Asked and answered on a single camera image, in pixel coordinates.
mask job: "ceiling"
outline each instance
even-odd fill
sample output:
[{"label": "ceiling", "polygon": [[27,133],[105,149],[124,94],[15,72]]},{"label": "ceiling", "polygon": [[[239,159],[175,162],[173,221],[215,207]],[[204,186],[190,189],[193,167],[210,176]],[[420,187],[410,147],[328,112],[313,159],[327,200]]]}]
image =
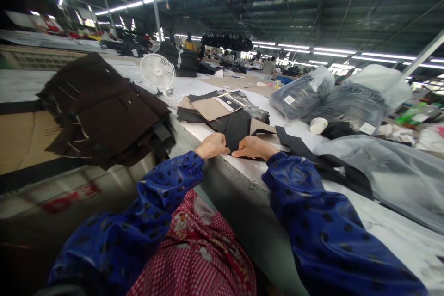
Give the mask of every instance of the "ceiling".
[{"label": "ceiling", "polygon": [[[95,11],[106,7],[104,0],[80,1]],[[110,7],[133,1],[108,0]],[[126,11],[141,17],[154,10],[149,4]],[[160,14],[248,31],[260,41],[405,55],[417,55],[444,28],[444,0],[169,0]],[[444,57],[444,48],[434,56]]]}]

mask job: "cardboard box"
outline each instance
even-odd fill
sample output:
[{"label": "cardboard box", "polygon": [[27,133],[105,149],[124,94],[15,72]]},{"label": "cardboard box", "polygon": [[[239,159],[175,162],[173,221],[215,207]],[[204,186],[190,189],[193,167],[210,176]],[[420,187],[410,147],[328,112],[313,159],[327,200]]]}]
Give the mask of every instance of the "cardboard box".
[{"label": "cardboard box", "polygon": [[0,115],[0,175],[59,158],[45,149],[61,130],[47,111]]}]

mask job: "fan grille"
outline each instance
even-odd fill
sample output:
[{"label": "fan grille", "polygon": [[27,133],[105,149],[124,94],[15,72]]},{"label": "fan grille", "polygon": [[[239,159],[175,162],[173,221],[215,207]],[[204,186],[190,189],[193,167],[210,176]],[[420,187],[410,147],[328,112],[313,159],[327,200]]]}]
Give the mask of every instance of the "fan grille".
[{"label": "fan grille", "polygon": [[140,61],[142,77],[151,85],[167,88],[176,77],[174,66],[162,55],[150,53]]}]

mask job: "plastic bag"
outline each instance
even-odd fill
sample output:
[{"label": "plastic bag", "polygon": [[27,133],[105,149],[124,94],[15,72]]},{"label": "plastic bag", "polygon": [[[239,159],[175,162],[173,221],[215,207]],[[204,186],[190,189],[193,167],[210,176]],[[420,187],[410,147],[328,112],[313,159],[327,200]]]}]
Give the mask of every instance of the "plastic bag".
[{"label": "plastic bag", "polygon": [[334,88],[334,76],[324,66],[294,80],[273,93],[268,100],[289,120],[312,111]]},{"label": "plastic bag", "polygon": [[411,96],[399,71],[372,64],[345,79],[303,120],[321,117],[329,124],[346,122],[354,131],[377,134],[382,119]]},{"label": "plastic bag", "polygon": [[444,235],[444,160],[365,135],[323,143],[314,153],[334,155],[362,171],[375,199]]}]

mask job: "blue polka dot sleeve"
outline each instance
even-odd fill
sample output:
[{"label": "blue polka dot sleeve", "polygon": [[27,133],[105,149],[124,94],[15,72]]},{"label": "blue polka dot sleeve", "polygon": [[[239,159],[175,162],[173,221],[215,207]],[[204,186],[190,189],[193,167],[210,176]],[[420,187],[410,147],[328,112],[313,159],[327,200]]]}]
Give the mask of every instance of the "blue polka dot sleeve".
[{"label": "blue polka dot sleeve", "polygon": [[171,214],[202,181],[195,152],[166,160],[137,184],[138,198],[122,213],[99,213],[71,235],[49,284],[77,284],[88,295],[125,295],[169,230]]},{"label": "blue polka dot sleeve", "polygon": [[271,208],[288,231],[299,277],[311,295],[427,295],[421,281],[367,233],[346,196],[326,192],[313,164],[278,153],[262,175]]}]

